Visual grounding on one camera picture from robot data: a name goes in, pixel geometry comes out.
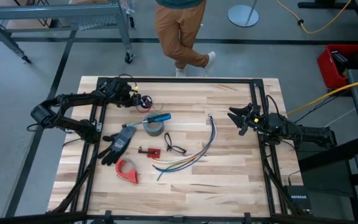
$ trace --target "red toolbox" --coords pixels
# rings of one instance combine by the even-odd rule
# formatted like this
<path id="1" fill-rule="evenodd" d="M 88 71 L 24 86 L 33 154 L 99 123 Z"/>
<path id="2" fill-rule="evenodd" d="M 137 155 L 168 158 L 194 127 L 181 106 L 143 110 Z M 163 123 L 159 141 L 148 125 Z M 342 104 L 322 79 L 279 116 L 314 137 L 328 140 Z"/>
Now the red toolbox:
<path id="1" fill-rule="evenodd" d="M 340 88 L 347 85 L 347 77 L 343 77 L 336 69 L 332 51 L 337 50 L 348 60 L 352 55 L 358 53 L 358 45 L 327 45 L 326 50 L 318 57 L 317 62 L 327 88 Z"/>

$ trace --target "white sneaker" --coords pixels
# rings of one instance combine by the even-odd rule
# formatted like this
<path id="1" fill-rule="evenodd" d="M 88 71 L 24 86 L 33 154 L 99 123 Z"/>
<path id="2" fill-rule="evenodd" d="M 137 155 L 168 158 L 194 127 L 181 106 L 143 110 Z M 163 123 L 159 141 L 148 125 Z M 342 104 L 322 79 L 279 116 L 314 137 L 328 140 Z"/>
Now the white sneaker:
<path id="1" fill-rule="evenodd" d="M 208 76 L 208 71 L 210 71 L 211 70 L 211 67 L 212 67 L 212 65 L 214 64 L 214 62 L 215 62 L 215 59 L 216 59 L 216 53 L 215 52 L 210 52 L 210 53 L 208 53 L 208 56 L 209 56 L 209 62 L 208 62 L 208 64 L 205 66 L 205 68 L 203 69 L 203 71 L 204 71 L 204 76 Z"/>
<path id="2" fill-rule="evenodd" d="M 185 69 L 179 69 L 179 68 L 177 68 L 177 77 L 186 77 L 186 71 L 185 71 Z"/>

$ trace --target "yellow cable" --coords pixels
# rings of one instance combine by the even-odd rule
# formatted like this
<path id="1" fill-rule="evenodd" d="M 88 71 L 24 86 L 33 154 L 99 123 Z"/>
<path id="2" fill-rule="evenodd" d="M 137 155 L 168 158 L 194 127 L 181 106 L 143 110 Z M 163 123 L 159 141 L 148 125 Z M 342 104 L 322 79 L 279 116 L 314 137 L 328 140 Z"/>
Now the yellow cable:
<path id="1" fill-rule="evenodd" d="M 300 108 L 298 108 L 298 109 L 296 109 L 296 110 L 293 110 L 293 111 L 289 112 L 288 115 L 293 114 L 293 113 L 296 113 L 296 112 L 298 112 L 299 110 L 302 110 L 302 109 L 304 109 L 304 108 L 306 108 L 306 107 L 308 107 L 308 106 L 310 106 L 310 105 L 313 105 L 313 104 L 319 102 L 320 100 L 322 100 L 322 99 L 324 99 L 324 98 L 327 98 L 327 97 L 329 97 L 329 96 L 331 96 L 331 95 L 333 95 L 333 94 L 335 94 L 335 93 L 337 93 L 337 92 L 339 92 L 339 91 L 342 91 L 342 90 L 345 90 L 345 89 L 348 89 L 348 88 L 351 88 L 351 87 L 354 87 L 354 86 L 357 86 L 357 85 L 358 85 L 358 82 L 357 82 L 357 83 L 350 84 L 350 85 L 347 85 L 347 86 L 344 86 L 344 87 L 340 87 L 339 89 L 336 89 L 336 90 L 334 90 L 334 91 L 332 91 L 332 92 L 330 92 L 330 93 L 327 93 L 327 94 L 325 94 L 324 96 L 319 97 L 319 98 L 313 100 L 312 102 L 310 102 L 310 103 L 308 103 L 308 104 L 306 104 L 306 105 L 304 105 L 304 106 L 301 106 Z"/>
<path id="2" fill-rule="evenodd" d="M 279 0 L 276 0 L 277 3 L 279 3 L 284 9 L 286 9 L 288 12 L 290 12 L 291 14 L 293 14 L 295 16 L 296 19 L 298 19 L 298 21 L 300 21 L 301 19 L 299 18 L 298 15 L 295 14 L 295 12 L 291 11 L 289 8 L 285 7 Z M 310 32 L 308 30 L 306 30 L 306 27 L 305 25 L 303 25 L 303 23 L 301 23 L 301 27 L 302 29 L 308 33 L 308 34 L 317 34 L 318 32 L 324 30 L 325 28 L 329 27 L 329 25 L 331 25 L 341 14 L 343 11 L 345 11 L 345 9 L 349 6 L 349 4 L 352 2 L 352 0 L 349 0 L 347 2 L 347 4 L 342 8 L 342 10 L 334 17 L 334 19 L 332 19 L 330 22 L 328 22 L 325 26 L 323 26 L 322 28 L 316 30 L 316 31 L 313 31 L 313 32 Z"/>
<path id="3" fill-rule="evenodd" d="M 198 158 L 204 151 L 201 151 L 200 153 L 198 153 L 197 155 L 191 157 L 191 158 L 188 158 L 188 159 L 185 159 L 185 160 L 182 160 L 182 161 L 177 161 L 177 162 L 162 162 L 162 161 L 158 161 L 156 159 L 153 159 L 153 162 L 156 162 L 158 164 L 163 164 L 163 165 L 172 165 L 172 164 L 179 164 L 179 163 L 182 163 L 182 162 L 188 162 L 190 160 L 193 160 L 193 159 L 196 159 Z"/>

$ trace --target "brown pants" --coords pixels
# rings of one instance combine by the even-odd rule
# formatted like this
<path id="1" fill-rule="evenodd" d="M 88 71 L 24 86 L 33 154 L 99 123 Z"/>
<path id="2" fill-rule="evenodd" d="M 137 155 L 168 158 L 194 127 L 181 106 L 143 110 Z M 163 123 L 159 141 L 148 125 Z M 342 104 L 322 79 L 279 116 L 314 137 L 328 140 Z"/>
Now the brown pants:
<path id="1" fill-rule="evenodd" d="M 169 9 L 157 4 L 155 30 L 164 54 L 176 60 L 176 68 L 183 69 L 187 64 L 196 67 L 208 64 L 208 55 L 200 55 L 193 50 L 205 5 L 206 0 L 189 9 Z"/>

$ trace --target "yellow extension cord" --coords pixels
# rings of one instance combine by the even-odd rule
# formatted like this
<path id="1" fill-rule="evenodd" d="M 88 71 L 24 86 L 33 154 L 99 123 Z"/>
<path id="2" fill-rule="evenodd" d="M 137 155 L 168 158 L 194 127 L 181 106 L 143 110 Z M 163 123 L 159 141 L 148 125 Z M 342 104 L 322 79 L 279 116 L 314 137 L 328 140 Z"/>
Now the yellow extension cord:
<path id="1" fill-rule="evenodd" d="M 295 12 L 291 11 L 289 8 L 285 7 L 279 0 L 276 0 L 277 3 L 279 3 L 281 5 L 281 7 L 283 7 L 284 9 L 286 9 L 288 12 L 290 12 L 291 14 L 293 14 L 295 16 L 296 19 L 298 19 L 298 21 L 300 21 L 301 19 L 299 18 L 299 16 L 297 14 L 295 14 Z M 307 33 L 307 34 L 317 34 L 320 31 L 323 31 L 325 28 L 329 27 L 329 25 L 331 25 L 341 14 L 343 11 L 345 11 L 345 9 L 348 7 L 348 5 L 352 2 L 352 0 L 349 0 L 347 2 L 347 4 L 342 8 L 342 10 L 334 17 L 334 19 L 332 19 L 330 22 L 328 22 L 325 26 L 323 26 L 322 28 L 310 32 L 305 28 L 305 25 L 303 25 L 303 23 L 301 23 L 301 27 L 302 29 Z"/>
<path id="2" fill-rule="evenodd" d="M 333 95 L 333 94 L 335 94 L 335 93 L 337 93 L 337 92 L 339 92 L 339 91 L 342 91 L 342 90 L 345 90 L 345 89 L 348 89 L 348 88 L 351 88 L 351 87 L 354 87 L 354 86 L 357 86 L 357 85 L 358 85 L 358 82 L 357 82 L 357 83 L 350 84 L 350 85 L 347 85 L 347 86 L 344 86 L 344 87 L 341 87 L 341 88 L 339 88 L 339 89 L 336 89 L 336 90 L 334 90 L 334 91 L 332 91 L 332 92 L 330 92 L 330 93 L 328 93 L 328 94 L 325 94 L 325 95 L 322 96 L 322 97 L 319 97 L 319 98 L 313 100 L 312 102 L 308 103 L 307 105 L 301 106 L 300 108 L 289 112 L 288 115 L 293 114 L 293 113 L 296 113 L 296 112 L 298 112 L 298 111 L 300 111 L 300 110 L 302 110 L 302 109 L 305 109 L 306 107 L 308 107 L 308 106 L 310 106 L 310 105 L 313 105 L 313 104 L 319 102 L 320 100 L 322 100 L 322 99 L 324 99 L 324 98 L 327 98 L 327 97 L 329 97 L 329 96 L 331 96 L 331 95 Z"/>
<path id="3" fill-rule="evenodd" d="M 279 0 L 276 0 L 276 2 L 279 3 L 279 5 L 281 5 L 281 7 L 283 7 L 284 9 L 286 9 L 288 12 L 290 12 L 291 14 L 293 14 L 293 15 L 295 16 L 295 18 L 298 19 L 298 21 L 301 20 L 297 14 L 295 14 L 295 13 L 294 13 L 293 11 L 291 11 L 289 8 L 287 8 L 286 6 L 284 6 Z M 349 1 L 347 2 L 347 4 L 342 8 L 342 10 L 341 10 L 331 21 L 329 21 L 329 22 L 328 22 L 325 26 L 323 26 L 322 28 L 320 28 L 320 29 L 318 29 L 318 30 L 315 30 L 315 31 L 313 31 L 313 32 L 310 32 L 310 31 L 308 31 L 308 30 L 305 28 L 305 25 L 303 25 L 303 23 L 301 23 L 302 29 L 303 29 L 307 34 L 317 34 L 318 32 L 321 32 L 321 31 L 324 30 L 325 28 L 329 27 L 329 26 L 343 13 L 343 11 L 345 11 L 345 9 L 350 5 L 351 2 L 352 2 L 352 0 L 349 0 Z M 357 85 L 358 85 L 358 82 L 357 82 L 357 83 L 350 84 L 350 85 L 347 85 L 347 86 L 344 86 L 344 87 L 339 88 L 339 89 L 337 89 L 337 90 L 334 90 L 334 91 L 332 91 L 332 92 L 330 92 L 330 93 L 328 93 L 328 94 L 325 94 L 325 95 L 322 96 L 322 97 L 319 97 L 319 98 L 313 100 L 312 102 L 310 102 L 310 103 L 308 103 L 308 104 L 306 104 L 306 105 L 304 105 L 304 106 L 301 106 L 300 108 L 298 108 L 298 109 L 296 109 L 296 110 L 293 110 L 293 111 L 289 112 L 288 115 L 293 114 L 293 113 L 296 113 L 296 112 L 298 112 L 298 111 L 300 111 L 300 110 L 303 110 L 303 109 L 305 109 L 306 107 L 308 107 L 308 106 L 310 106 L 310 105 L 313 105 L 313 104 L 319 102 L 320 100 L 325 99 L 325 98 L 327 98 L 327 97 L 329 97 L 329 96 L 331 96 L 331 95 L 333 95 L 333 94 L 335 94 L 335 93 L 337 93 L 337 92 L 339 92 L 339 91 L 342 91 L 342 90 L 345 90 L 345 89 L 348 89 L 348 88 L 351 88 L 351 87 L 354 87 L 354 86 L 357 86 Z"/>

